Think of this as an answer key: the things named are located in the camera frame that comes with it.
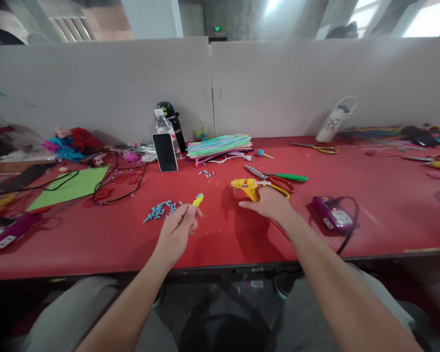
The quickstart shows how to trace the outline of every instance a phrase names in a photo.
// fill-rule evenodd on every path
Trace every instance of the white partition board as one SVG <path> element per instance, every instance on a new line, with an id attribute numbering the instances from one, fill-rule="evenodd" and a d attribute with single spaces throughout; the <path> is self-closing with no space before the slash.
<path id="1" fill-rule="evenodd" d="M 342 97 L 347 126 L 440 125 L 440 38 L 212 43 L 217 134 L 316 134 Z"/>
<path id="2" fill-rule="evenodd" d="M 206 37 L 0 47 L 0 117 L 44 138 L 62 126 L 151 141 L 160 101 L 180 113 L 186 141 L 213 130 Z"/>

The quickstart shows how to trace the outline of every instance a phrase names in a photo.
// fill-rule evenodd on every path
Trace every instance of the yellow craft piece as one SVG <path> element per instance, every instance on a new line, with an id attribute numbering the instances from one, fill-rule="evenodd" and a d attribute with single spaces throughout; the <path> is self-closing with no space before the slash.
<path id="1" fill-rule="evenodd" d="M 192 205 L 198 208 L 199 204 L 202 202 L 203 199 L 204 199 L 204 194 L 201 193 L 197 196 L 196 200 L 192 202 Z"/>

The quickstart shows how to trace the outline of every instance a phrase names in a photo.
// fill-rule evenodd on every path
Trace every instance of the yellow hot glue gun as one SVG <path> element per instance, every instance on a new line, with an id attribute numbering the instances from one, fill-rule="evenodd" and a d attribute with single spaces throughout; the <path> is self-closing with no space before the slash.
<path id="1" fill-rule="evenodd" d="M 235 188 L 243 190 L 253 202 L 259 201 L 259 195 L 256 192 L 256 188 L 258 187 L 258 184 L 262 184 L 262 182 L 258 182 L 253 178 L 239 178 L 231 181 L 230 184 Z"/>

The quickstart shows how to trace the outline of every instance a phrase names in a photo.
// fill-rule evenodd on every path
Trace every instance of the paper scrap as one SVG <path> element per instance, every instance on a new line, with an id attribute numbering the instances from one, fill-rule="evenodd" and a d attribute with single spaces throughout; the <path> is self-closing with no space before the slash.
<path id="1" fill-rule="evenodd" d="M 58 190 L 43 190 L 39 197 L 37 197 L 36 200 L 29 206 L 27 211 L 90 195 L 94 192 L 96 185 L 104 178 L 104 175 L 107 171 L 108 166 L 80 170 L 77 176 L 72 178 Z M 48 186 L 48 188 L 56 188 L 66 180 L 68 180 L 68 177 L 55 180 Z"/>

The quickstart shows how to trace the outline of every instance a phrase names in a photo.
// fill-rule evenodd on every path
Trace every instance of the plastic water bottle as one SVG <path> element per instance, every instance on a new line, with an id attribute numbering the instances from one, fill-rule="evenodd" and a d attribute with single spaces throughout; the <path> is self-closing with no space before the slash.
<path id="1" fill-rule="evenodd" d="M 171 135 L 171 140 L 173 141 L 173 146 L 175 148 L 176 159 L 181 160 L 181 149 L 177 143 L 175 130 L 171 122 L 165 117 L 165 112 L 162 109 L 155 109 L 156 115 L 156 131 L 160 133 L 169 133 Z"/>

